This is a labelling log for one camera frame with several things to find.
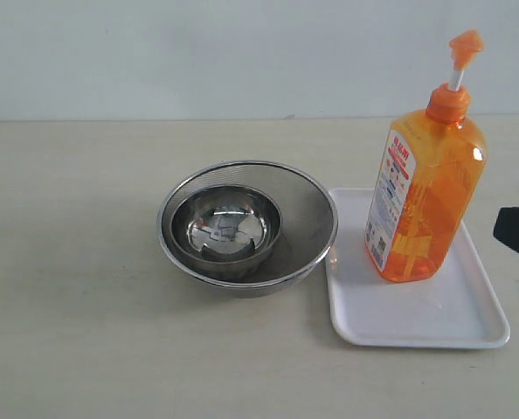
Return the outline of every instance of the small metal bowl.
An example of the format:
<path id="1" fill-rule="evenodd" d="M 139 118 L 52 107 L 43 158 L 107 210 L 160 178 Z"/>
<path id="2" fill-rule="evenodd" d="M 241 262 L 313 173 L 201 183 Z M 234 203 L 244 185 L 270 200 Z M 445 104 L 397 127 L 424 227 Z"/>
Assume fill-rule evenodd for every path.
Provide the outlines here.
<path id="1" fill-rule="evenodd" d="M 219 279 L 200 271 L 193 264 L 194 259 L 187 258 L 186 253 L 191 254 L 193 250 L 184 249 L 183 234 L 186 233 L 173 229 L 173 225 L 187 228 L 191 224 L 193 218 L 186 216 L 183 209 L 179 210 L 184 202 L 196 209 L 193 212 L 200 212 L 188 201 L 191 196 L 231 185 L 245 186 L 268 196 L 280 212 L 280 232 L 273 241 L 273 248 L 266 250 L 270 251 L 269 256 L 257 269 L 237 278 Z M 173 224 L 176 215 L 183 222 Z M 336 239 L 337 209 L 328 191 L 296 168 L 272 161 L 230 161 L 200 170 L 173 188 L 159 209 L 156 227 L 161 247 L 182 271 L 234 296 L 258 297 L 300 282 L 326 257 Z M 221 253 L 216 250 L 213 259 L 219 258 Z M 238 256 L 234 253 L 228 251 L 231 258 Z"/>
<path id="2" fill-rule="evenodd" d="M 170 234 L 181 258 L 196 271 L 236 280 L 271 256 L 280 226 L 279 208 L 267 195 L 221 185 L 188 196 L 172 218 Z"/>

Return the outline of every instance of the mesh strainer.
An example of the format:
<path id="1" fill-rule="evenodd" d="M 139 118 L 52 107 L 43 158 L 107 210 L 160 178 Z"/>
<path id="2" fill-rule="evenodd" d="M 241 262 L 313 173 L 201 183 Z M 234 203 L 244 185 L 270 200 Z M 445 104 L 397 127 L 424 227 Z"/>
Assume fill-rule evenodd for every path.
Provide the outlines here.
<path id="1" fill-rule="evenodd" d="M 273 255 L 253 274 L 238 281 L 209 278 L 194 271 L 176 253 L 171 224 L 176 209 L 199 190 L 240 184 L 268 195 L 280 209 L 282 225 Z M 231 161 L 205 168 L 176 186 L 157 219 L 160 244 L 180 269 L 207 284 L 239 295 L 275 292 L 305 278 L 325 258 L 337 233 L 337 211 L 327 190 L 296 168 L 271 161 Z"/>

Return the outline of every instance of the white table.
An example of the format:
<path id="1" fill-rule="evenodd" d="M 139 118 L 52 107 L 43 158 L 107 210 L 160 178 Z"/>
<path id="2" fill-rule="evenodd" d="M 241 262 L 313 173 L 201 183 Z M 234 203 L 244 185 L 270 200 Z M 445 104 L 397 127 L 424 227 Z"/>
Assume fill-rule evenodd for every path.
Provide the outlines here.
<path id="1" fill-rule="evenodd" d="M 492 237 L 519 205 L 519 116 L 475 119 L 466 223 L 512 328 L 483 352 L 354 347 L 322 265 L 229 299 L 158 245 L 170 188 L 219 161 L 372 186 L 390 120 L 0 123 L 0 418 L 519 418 L 519 256 Z"/>

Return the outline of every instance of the rectangular tray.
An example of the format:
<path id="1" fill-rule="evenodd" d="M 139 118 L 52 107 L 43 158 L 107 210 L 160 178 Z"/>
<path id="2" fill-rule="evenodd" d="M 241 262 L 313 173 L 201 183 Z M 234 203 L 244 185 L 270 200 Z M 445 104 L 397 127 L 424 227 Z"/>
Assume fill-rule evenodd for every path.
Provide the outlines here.
<path id="1" fill-rule="evenodd" d="M 339 231 L 325 259 L 331 320 L 356 345 L 501 347 L 509 324 L 462 223 L 440 270 L 423 281 L 381 278 L 364 246 L 373 189 L 337 188 Z"/>

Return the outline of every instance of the pump dispenser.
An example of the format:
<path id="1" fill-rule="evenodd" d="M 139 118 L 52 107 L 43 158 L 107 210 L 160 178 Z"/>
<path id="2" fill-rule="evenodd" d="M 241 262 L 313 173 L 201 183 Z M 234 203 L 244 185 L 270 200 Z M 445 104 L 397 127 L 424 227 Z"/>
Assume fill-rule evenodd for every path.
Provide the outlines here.
<path id="1" fill-rule="evenodd" d="M 426 109 L 394 120 L 365 231 L 383 278 L 431 278 L 442 266 L 484 169 L 481 130 L 466 117 L 471 97 L 463 73 L 483 42 L 475 30 L 450 41 L 453 72 Z"/>

